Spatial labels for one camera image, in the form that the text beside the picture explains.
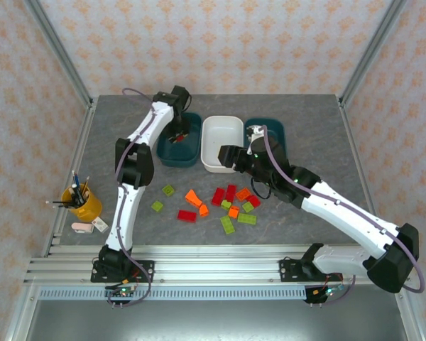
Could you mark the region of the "orange long sloped lego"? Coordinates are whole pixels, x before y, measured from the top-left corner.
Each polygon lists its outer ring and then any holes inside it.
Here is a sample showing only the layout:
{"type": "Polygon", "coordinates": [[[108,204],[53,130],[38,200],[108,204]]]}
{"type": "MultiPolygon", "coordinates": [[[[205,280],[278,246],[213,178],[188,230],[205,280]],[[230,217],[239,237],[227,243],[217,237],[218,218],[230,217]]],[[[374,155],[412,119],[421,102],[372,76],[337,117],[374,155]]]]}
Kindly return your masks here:
{"type": "Polygon", "coordinates": [[[200,208],[203,202],[198,198],[197,194],[193,189],[189,190],[185,195],[185,200],[196,208],[200,208]]]}

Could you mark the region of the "teal plastic container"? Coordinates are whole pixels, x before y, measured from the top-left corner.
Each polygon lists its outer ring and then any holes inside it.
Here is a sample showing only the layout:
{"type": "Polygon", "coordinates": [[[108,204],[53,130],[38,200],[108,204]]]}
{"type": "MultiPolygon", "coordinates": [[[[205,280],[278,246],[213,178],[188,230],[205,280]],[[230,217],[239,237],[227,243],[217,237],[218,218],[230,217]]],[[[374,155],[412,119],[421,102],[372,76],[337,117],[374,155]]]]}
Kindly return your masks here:
{"type": "Polygon", "coordinates": [[[284,159],[288,159],[287,151],[286,151],[286,142],[285,142],[285,129],[280,121],[272,118],[265,117],[254,117],[250,118],[244,123],[244,147],[248,148],[251,143],[251,132],[249,132],[250,126],[262,126],[266,125],[268,130],[268,137],[276,140],[283,152],[284,159]]]}
{"type": "Polygon", "coordinates": [[[184,116],[190,121],[190,132],[181,142],[172,144],[164,134],[158,139],[156,155],[164,166],[189,168],[200,155],[202,118],[194,112],[186,112],[184,116]]]}

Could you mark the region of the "white plastic container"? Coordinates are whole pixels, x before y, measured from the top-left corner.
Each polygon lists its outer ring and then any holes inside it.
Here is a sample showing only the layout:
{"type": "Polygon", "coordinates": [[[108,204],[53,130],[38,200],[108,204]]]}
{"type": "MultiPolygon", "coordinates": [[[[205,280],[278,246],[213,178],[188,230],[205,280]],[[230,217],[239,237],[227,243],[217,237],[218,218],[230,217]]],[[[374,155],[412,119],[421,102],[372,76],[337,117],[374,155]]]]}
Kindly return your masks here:
{"type": "Polygon", "coordinates": [[[244,146],[244,123],[238,117],[211,116],[202,125],[200,158],[210,173],[233,173],[221,165],[218,159],[221,146],[244,146]]]}

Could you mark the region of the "yellow pencil cup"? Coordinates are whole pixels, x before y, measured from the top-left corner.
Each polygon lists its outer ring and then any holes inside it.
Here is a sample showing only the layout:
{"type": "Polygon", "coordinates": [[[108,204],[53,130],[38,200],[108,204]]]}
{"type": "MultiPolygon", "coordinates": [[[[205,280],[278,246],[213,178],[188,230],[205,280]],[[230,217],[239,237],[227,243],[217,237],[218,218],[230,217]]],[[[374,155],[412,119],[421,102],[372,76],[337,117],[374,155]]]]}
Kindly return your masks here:
{"type": "Polygon", "coordinates": [[[71,196],[72,188],[65,189],[61,200],[65,202],[63,206],[67,208],[75,217],[83,222],[91,222],[102,213],[102,203],[97,196],[92,192],[88,185],[80,184],[80,189],[84,190],[84,204],[76,205],[71,196]]]}

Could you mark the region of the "grey metal panel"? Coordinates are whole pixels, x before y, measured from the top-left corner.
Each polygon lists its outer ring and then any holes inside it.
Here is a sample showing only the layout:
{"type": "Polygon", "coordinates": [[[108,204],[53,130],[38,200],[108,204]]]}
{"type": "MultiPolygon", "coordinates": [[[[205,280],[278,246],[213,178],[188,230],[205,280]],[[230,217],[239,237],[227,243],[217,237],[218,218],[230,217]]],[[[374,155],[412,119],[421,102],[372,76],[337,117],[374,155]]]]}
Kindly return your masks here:
{"type": "Polygon", "coordinates": [[[26,341],[408,341],[395,300],[355,295],[301,301],[41,301],[26,341]]]}

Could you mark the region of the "aluminium table side rail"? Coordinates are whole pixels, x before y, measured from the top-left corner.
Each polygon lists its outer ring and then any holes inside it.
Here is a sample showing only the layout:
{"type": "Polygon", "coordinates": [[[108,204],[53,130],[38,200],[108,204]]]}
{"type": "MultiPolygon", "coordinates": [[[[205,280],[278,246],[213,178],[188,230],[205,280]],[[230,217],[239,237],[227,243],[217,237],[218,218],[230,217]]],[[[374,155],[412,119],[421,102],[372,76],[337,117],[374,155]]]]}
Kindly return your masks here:
{"type": "Polygon", "coordinates": [[[363,165],[362,165],[360,157],[359,157],[359,150],[357,148],[357,145],[356,145],[356,142],[355,142],[355,139],[354,139],[354,136],[353,136],[353,132],[351,130],[351,124],[349,122],[349,118],[348,118],[347,113],[346,113],[346,107],[345,107],[344,101],[340,97],[337,98],[337,101],[338,101],[338,105],[339,105],[339,111],[341,113],[342,120],[344,122],[346,134],[348,136],[351,151],[352,151],[352,154],[353,154],[353,157],[354,157],[354,161],[355,161],[355,164],[356,164],[356,168],[357,168],[357,171],[358,171],[358,174],[359,174],[361,187],[363,188],[364,196],[365,196],[365,199],[366,199],[366,204],[368,206],[369,212],[372,213],[372,214],[376,214],[376,208],[375,208],[375,205],[373,203],[371,191],[369,189],[369,186],[368,186],[368,183],[367,183],[367,180],[366,180],[366,176],[365,176],[365,173],[364,173],[364,168],[363,168],[363,165]]]}
{"type": "MultiPolygon", "coordinates": [[[[75,142],[75,147],[72,151],[72,156],[70,159],[70,165],[68,167],[67,176],[65,182],[61,186],[61,192],[58,195],[60,197],[65,189],[68,188],[68,185],[72,183],[72,171],[78,171],[82,162],[82,157],[84,154],[84,149],[87,143],[89,131],[91,129],[92,120],[94,118],[94,113],[97,107],[98,97],[94,97],[92,101],[87,105],[87,108],[84,113],[84,118],[82,124],[77,132],[77,140],[75,142]]],[[[65,209],[55,208],[55,215],[51,228],[49,229],[45,246],[43,247],[41,256],[43,258],[48,257],[50,248],[52,246],[53,239],[55,237],[60,237],[64,228],[64,223],[67,217],[67,211],[65,209]]]]}

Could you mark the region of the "narrow aluminium rail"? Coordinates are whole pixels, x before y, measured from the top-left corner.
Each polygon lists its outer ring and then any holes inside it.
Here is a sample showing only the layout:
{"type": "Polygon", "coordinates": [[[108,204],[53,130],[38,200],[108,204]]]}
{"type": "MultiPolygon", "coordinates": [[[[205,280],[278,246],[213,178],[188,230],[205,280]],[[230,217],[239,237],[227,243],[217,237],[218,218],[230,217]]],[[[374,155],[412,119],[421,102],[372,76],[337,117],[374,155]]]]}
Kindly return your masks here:
{"type": "MultiPolygon", "coordinates": [[[[134,246],[132,255],[135,258],[243,258],[243,257],[270,257],[282,259],[284,256],[292,258],[301,257],[309,248],[309,245],[190,245],[190,246],[162,246],[146,245],[134,246]]],[[[95,245],[53,245],[48,256],[90,256],[93,258],[99,254],[101,247],[95,245]]]]}

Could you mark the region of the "wide aluminium rail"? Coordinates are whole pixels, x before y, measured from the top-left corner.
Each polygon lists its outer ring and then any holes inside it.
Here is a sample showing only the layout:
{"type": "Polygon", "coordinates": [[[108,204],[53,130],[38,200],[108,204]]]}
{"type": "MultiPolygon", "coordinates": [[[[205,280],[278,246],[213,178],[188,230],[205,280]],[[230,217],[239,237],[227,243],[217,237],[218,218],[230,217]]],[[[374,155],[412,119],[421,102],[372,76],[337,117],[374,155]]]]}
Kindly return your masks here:
{"type": "MultiPolygon", "coordinates": [[[[274,259],[155,259],[150,278],[156,285],[270,285],[281,282],[274,259]]],[[[76,258],[32,259],[25,284],[91,285],[99,272],[93,262],[76,258]]]]}

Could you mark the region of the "aluminium frame post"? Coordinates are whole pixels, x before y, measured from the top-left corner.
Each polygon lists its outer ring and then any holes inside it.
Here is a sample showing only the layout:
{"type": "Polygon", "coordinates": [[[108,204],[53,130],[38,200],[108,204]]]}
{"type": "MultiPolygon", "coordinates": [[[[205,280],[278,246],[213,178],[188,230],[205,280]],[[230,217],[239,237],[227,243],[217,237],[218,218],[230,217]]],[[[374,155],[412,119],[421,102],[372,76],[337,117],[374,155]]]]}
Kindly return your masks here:
{"type": "Polygon", "coordinates": [[[407,340],[423,341],[424,339],[410,302],[410,292],[403,288],[399,293],[395,294],[395,299],[407,340]]]}
{"type": "Polygon", "coordinates": [[[338,98],[339,106],[345,109],[352,101],[353,96],[364,80],[366,73],[380,51],[383,43],[391,32],[392,27],[399,18],[408,0],[391,0],[388,9],[383,15],[381,22],[372,35],[366,49],[355,67],[347,85],[338,98]]]}
{"type": "Polygon", "coordinates": [[[18,297],[5,341],[26,341],[38,303],[40,286],[24,286],[18,297]]]}
{"type": "Polygon", "coordinates": [[[54,52],[62,69],[65,71],[65,74],[67,75],[71,85],[74,87],[77,96],[85,106],[91,107],[93,99],[40,0],[23,0],[23,2],[34,17],[35,22],[42,30],[45,40],[54,52]]]}

